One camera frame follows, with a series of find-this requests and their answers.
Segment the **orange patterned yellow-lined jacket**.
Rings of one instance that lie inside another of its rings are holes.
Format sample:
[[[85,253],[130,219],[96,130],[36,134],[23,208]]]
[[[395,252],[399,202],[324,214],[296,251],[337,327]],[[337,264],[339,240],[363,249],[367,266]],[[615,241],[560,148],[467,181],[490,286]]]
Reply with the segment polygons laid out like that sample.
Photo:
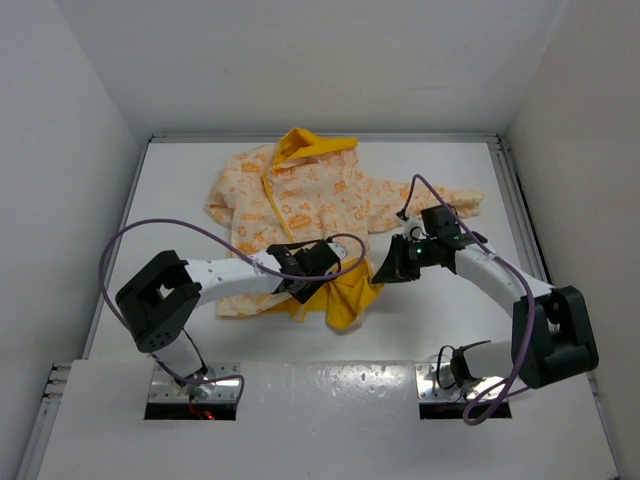
[[[355,137],[325,138],[293,129],[276,144],[230,157],[210,190],[204,209],[230,231],[231,243],[251,255],[276,243],[296,243],[338,234],[347,251],[348,274],[325,285],[306,303],[286,294],[249,294],[218,301],[220,317],[286,312],[302,321],[322,312],[329,327],[346,330],[376,300],[374,268],[359,262],[369,236],[397,227],[400,210],[417,216],[441,200],[463,218],[478,215],[483,193],[376,178],[359,163]]]

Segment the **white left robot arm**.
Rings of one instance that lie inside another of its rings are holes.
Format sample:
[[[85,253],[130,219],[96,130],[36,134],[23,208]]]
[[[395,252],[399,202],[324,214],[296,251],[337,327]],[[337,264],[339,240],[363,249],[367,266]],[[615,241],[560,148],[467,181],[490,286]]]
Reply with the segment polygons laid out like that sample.
[[[249,294],[286,294],[305,303],[346,255],[342,246],[330,240],[309,248],[272,245],[248,261],[237,257],[186,260],[167,250],[118,291],[116,305],[137,349],[152,355],[183,392],[195,395],[202,386],[230,377],[208,367],[185,332],[199,305]]]

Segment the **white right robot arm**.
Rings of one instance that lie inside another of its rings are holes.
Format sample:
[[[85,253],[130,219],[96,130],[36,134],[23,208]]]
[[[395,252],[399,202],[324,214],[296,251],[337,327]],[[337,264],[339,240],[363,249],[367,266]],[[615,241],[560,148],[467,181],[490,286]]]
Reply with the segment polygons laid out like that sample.
[[[506,264],[485,237],[464,231],[445,206],[423,210],[419,220],[400,218],[404,230],[392,237],[373,283],[416,281],[422,269],[439,266],[474,284],[511,318],[508,341],[453,349],[448,367],[436,370],[445,376],[442,389],[511,373],[539,389],[598,367],[586,301],[578,289],[555,287]]]

